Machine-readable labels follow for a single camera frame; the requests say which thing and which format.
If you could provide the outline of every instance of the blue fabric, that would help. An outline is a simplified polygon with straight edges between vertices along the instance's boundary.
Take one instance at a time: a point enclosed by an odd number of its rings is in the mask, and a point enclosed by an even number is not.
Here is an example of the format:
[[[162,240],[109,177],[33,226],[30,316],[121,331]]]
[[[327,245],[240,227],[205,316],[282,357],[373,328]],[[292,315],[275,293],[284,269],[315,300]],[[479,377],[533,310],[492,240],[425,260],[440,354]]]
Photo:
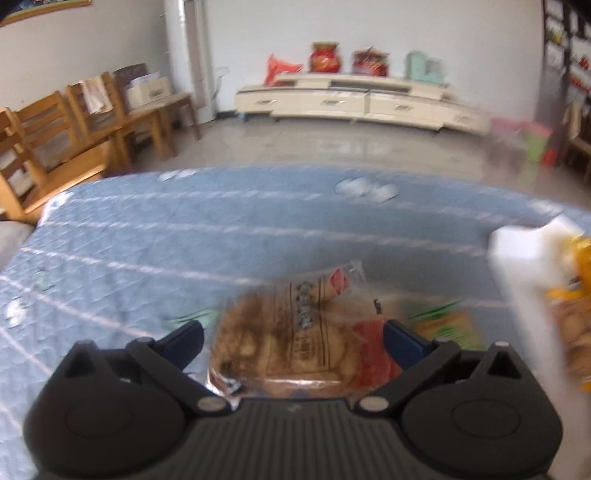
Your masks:
[[[394,183],[381,205],[335,193],[348,177]],[[52,370],[79,339],[123,347],[276,277],[361,260],[368,281],[401,292],[406,314],[462,299],[487,342],[527,358],[488,270],[489,235],[507,223],[588,213],[463,181],[338,168],[205,168],[80,185],[0,274],[0,478],[34,472],[20,428]],[[51,287],[36,290],[35,273]],[[190,366],[196,371],[203,363]]]

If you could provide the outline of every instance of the framed painting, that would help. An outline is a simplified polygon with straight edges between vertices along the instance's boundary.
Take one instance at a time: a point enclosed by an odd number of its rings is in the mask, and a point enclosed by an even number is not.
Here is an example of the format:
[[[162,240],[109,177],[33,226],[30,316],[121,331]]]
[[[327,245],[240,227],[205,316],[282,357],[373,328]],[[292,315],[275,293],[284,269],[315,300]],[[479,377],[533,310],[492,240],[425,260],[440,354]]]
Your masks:
[[[83,7],[91,3],[92,0],[23,0],[2,21],[0,27],[35,15],[46,14],[64,8]]]

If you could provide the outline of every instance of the blue quilted mattress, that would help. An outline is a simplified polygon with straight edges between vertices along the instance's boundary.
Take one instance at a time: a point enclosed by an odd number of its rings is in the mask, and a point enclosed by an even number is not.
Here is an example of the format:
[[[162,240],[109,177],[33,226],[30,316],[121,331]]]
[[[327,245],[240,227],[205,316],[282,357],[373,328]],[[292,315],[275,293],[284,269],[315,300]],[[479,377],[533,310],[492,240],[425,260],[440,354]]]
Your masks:
[[[393,184],[383,203],[337,193],[346,178]],[[338,168],[204,168],[107,179],[71,195],[0,274],[0,479],[34,475],[27,410],[72,344],[123,347],[169,320],[277,277],[360,260],[405,314],[460,299],[487,342],[527,358],[488,270],[489,235],[573,207],[478,184]]]

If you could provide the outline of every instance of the silver screw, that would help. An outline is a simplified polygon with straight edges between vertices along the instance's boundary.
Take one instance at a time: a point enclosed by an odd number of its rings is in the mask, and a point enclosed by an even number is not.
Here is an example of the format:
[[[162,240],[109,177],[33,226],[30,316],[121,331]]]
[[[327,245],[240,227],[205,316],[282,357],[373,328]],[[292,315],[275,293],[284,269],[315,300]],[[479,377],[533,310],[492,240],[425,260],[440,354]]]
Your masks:
[[[370,395],[369,397],[359,400],[359,406],[362,409],[374,413],[386,410],[389,405],[390,403],[388,403],[388,400],[377,395]]]
[[[221,411],[226,408],[226,401],[220,397],[203,397],[197,402],[197,407],[208,412]]]

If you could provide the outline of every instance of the drawer handle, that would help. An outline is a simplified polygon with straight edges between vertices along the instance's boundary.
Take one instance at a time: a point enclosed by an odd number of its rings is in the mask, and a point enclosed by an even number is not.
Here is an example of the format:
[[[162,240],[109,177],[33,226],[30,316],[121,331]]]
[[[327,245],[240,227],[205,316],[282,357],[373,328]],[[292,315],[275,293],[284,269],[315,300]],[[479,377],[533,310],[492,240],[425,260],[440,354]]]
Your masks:
[[[472,122],[472,118],[466,115],[457,115],[454,120],[462,124],[469,124]]]

